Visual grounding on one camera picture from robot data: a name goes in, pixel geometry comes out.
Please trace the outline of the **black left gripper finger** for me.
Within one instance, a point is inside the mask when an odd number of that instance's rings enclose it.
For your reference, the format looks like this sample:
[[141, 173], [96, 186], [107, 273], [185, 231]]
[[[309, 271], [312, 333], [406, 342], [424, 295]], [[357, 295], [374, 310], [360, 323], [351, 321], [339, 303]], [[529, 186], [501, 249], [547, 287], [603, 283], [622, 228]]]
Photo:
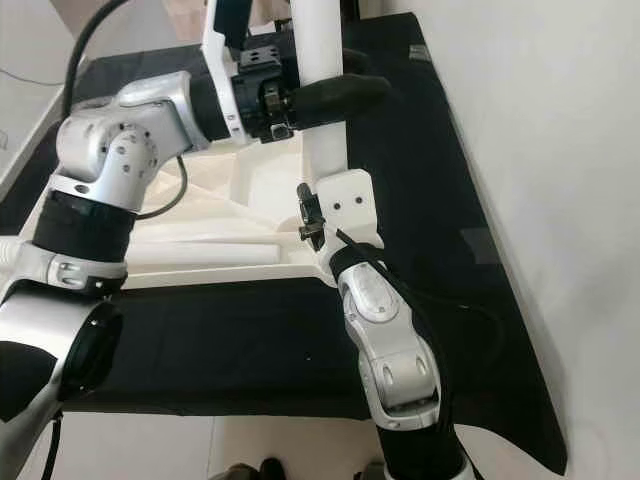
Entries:
[[392, 91], [380, 76], [343, 76], [321, 79], [293, 92], [292, 127], [310, 129], [338, 122], [375, 108]]

